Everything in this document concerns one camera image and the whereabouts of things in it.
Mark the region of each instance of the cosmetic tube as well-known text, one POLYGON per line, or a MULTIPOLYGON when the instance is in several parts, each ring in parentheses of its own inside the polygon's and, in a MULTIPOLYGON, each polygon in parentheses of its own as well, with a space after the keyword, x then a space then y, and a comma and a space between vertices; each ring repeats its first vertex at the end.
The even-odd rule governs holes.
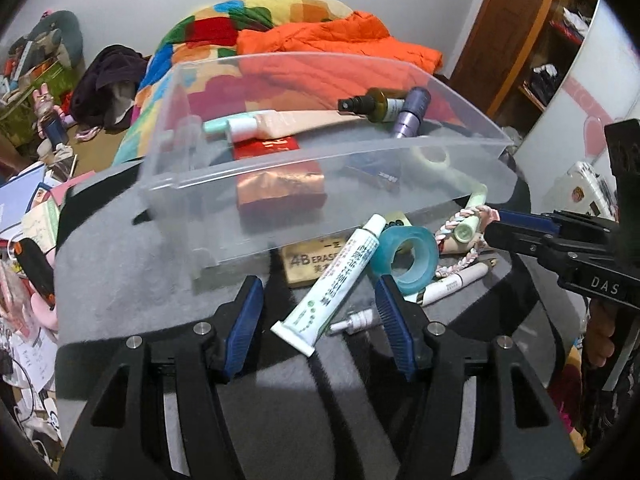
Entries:
POLYGON ((334 110, 265 112, 254 117, 229 119, 226 138, 232 144, 249 139, 281 139, 316 128, 363 120, 360 116, 343 115, 334 110))
POLYGON ((202 123, 202 130, 207 135, 225 135, 227 129, 227 121, 229 119, 242 119, 247 117, 255 117, 258 114, 266 114, 269 112, 274 112, 275 110, 256 110, 255 112, 241 112, 239 114, 228 115, 225 117, 218 117, 217 119, 212 119, 210 121, 205 121, 202 123))
POLYGON ((271 331, 310 357, 316 341, 378 248, 385 224, 383 216, 373 215, 356 229, 298 306, 271 331))
MULTIPOLYGON (((484 202, 486 201, 486 194, 487 188, 484 184, 481 184, 469 196, 469 200, 466 201, 465 209, 484 205, 484 202)), ((476 234, 479 225, 480 217, 477 214, 469 216, 453 229, 453 236, 461 244, 468 244, 476 234)))

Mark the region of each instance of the pink toy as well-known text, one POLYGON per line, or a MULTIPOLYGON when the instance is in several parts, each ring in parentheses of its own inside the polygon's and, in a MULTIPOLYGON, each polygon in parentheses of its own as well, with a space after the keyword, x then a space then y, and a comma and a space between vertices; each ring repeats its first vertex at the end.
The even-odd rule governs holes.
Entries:
POLYGON ((32 95, 34 103, 33 109, 35 110, 36 117, 38 118, 38 135, 41 139, 44 139, 45 135, 42 131, 42 120, 45 115, 54 111, 60 116, 60 120, 64 121, 65 113, 62 111, 62 108, 53 101, 53 96, 49 93, 49 87, 47 87, 46 83, 42 83, 40 91, 36 88, 32 95))

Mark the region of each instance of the blue tape roll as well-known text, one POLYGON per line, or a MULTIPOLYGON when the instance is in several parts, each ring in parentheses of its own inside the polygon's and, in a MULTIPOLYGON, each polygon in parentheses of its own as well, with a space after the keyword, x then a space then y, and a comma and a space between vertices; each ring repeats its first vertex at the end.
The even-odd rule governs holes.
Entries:
POLYGON ((431 231, 424 227, 392 226, 380 235, 380 246, 371 258, 371 270, 377 278, 391 274, 391 264, 396 251, 405 242, 414 246, 414 264, 401 276, 394 276, 398 289, 404 296, 415 294, 431 283, 438 266, 438 244, 431 231))

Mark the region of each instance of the notebook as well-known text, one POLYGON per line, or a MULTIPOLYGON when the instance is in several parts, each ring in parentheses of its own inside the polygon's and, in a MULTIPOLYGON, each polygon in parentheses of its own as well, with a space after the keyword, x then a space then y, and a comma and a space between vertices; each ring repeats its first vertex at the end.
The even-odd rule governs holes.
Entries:
POLYGON ((39 163, 0 187, 0 232, 20 223, 46 169, 43 163, 39 163))

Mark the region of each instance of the wooden door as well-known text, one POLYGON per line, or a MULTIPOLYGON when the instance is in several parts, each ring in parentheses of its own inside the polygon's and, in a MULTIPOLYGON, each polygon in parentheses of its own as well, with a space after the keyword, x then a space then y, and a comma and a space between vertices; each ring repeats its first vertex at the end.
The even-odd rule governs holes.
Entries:
POLYGON ((496 98, 524 65, 551 1, 484 0, 450 86, 483 112, 495 113, 496 98))

